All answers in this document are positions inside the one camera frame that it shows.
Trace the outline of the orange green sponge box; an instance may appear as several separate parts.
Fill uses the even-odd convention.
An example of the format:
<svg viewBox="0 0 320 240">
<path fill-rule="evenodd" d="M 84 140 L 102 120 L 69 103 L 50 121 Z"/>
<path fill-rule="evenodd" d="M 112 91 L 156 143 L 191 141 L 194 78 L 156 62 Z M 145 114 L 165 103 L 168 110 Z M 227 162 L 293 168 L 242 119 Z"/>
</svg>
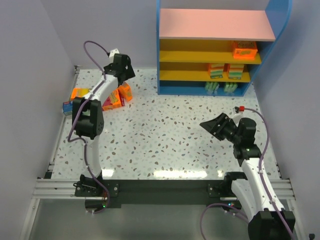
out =
<svg viewBox="0 0 320 240">
<path fill-rule="evenodd" d="M 82 98 L 86 94 L 88 94 L 91 91 L 90 88 L 74 88 L 70 95 L 70 101 L 75 99 L 76 97 Z"/>
</svg>

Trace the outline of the blue sponge pack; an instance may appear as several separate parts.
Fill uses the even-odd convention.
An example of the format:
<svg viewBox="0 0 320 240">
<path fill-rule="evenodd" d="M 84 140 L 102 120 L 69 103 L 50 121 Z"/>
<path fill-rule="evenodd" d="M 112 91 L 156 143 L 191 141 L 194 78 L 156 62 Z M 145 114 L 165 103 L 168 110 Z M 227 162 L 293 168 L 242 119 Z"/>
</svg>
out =
<svg viewBox="0 0 320 240">
<path fill-rule="evenodd" d="M 223 91 L 227 95 L 234 95 L 237 88 L 238 88 L 237 82 L 226 82 L 224 84 Z"/>
<path fill-rule="evenodd" d="M 217 95 L 219 89 L 219 83 L 215 81 L 207 81 L 205 83 L 204 89 L 208 95 Z"/>
<path fill-rule="evenodd" d="M 72 101 L 66 101 L 62 103 L 62 112 L 65 116 L 72 115 L 73 111 L 73 102 Z"/>
</svg>

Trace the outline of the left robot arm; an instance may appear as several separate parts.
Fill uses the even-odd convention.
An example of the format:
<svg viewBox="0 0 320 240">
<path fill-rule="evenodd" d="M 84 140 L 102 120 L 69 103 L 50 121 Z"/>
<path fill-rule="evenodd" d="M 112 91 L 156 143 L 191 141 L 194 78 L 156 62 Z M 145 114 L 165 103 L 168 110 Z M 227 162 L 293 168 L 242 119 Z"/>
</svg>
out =
<svg viewBox="0 0 320 240">
<path fill-rule="evenodd" d="M 103 103 L 120 85 L 135 77 L 131 58 L 113 49 L 110 64 L 102 71 L 100 81 L 83 97 L 72 101 L 72 127 L 84 146 L 84 172 L 87 178 L 98 178 L 102 173 L 99 160 L 99 138 L 104 130 Z"/>
</svg>

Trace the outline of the pink sponge box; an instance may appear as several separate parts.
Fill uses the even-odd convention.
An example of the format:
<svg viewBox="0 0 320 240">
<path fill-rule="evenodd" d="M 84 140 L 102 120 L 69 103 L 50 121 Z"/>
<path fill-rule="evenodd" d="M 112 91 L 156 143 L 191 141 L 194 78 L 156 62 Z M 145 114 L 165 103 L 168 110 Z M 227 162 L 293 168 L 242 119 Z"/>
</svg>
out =
<svg viewBox="0 0 320 240">
<path fill-rule="evenodd" d="M 118 109 L 125 106 L 124 98 L 118 89 L 114 90 L 102 105 L 103 111 Z"/>
</svg>

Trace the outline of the blue sponge pack front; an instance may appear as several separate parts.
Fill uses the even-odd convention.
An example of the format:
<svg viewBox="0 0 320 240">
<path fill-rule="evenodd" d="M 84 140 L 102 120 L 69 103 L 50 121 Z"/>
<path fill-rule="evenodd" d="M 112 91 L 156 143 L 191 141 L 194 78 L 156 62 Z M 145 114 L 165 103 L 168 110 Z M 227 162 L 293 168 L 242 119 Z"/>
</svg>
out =
<svg viewBox="0 0 320 240">
<path fill-rule="evenodd" d="M 205 83 L 204 89 L 208 95 L 217 95 L 219 89 L 219 83 L 215 81 L 207 81 Z"/>
</svg>

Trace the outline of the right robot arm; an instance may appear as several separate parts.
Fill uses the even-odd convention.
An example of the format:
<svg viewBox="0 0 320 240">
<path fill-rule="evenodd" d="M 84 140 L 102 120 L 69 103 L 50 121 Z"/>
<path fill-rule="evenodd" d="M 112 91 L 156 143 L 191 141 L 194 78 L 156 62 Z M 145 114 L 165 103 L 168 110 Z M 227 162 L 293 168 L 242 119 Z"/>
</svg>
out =
<svg viewBox="0 0 320 240">
<path fill-rule="evenodd" d="M 241 172 L 228 172 L 221 190 L 231 191 L 239 200 L 248 221 L 251 240 L 293 240 L 296 218 L 285 209 L 268 178 L 264 154 L 255 143 L 256 122 L 242 116 L 240 109 L 234 117 L 225 113 L 200 123 L 200 126 L 219 141 L 233 145 L 233 155 Z"/>
</svg>

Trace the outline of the orange yellow sponge box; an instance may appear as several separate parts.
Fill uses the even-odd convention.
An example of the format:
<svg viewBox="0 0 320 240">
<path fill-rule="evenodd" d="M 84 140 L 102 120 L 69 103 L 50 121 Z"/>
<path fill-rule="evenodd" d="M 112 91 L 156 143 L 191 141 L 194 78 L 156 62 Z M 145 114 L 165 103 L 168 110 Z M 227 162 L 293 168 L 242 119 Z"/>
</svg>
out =
<svg viewBox="0 0 320 240">
<path fill-rule="evenodd" d="M 224 63 L 209 63 L 208 74 L 211 79 L 220 79 L 223 78 L 223 73 L 225 69 Z"/>
</svg>

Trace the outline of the orange Scrub Daddy box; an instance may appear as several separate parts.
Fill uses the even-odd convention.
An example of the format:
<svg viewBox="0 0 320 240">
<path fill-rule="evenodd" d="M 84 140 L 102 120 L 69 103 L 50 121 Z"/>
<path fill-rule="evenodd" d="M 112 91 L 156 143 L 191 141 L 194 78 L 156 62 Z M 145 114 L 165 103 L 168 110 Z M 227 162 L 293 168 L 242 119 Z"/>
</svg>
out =
<svg viewBox="0 0 320 240">
<path fill-rule="evenodd" d="M 232 42 L 232 56 L 234 59 L 254 60 L 258 52 L 255 41 L 235 40 Z"/>
</svg>

